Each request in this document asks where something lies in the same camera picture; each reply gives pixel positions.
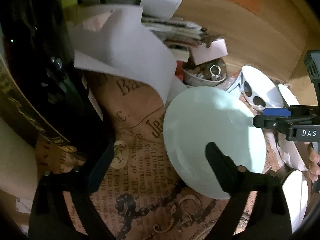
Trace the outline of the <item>person's right hand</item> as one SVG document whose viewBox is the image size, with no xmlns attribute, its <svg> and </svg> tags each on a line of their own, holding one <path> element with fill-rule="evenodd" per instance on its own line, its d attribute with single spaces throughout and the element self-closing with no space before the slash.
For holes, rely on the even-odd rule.
<svg viewBox="0 0 320 240">
<path fill-rule="evenodd" d="M 307 145 L 307 151 L 308 151 L 308 169 L 309 169 L 309 177 L 312 182 L 316 182 L 318 180 L 318 177 L 320 175 L 319 170 L 319 154 L 313 149 L 313 145 L 310 142 L 305 143 Z"/>
</svg>

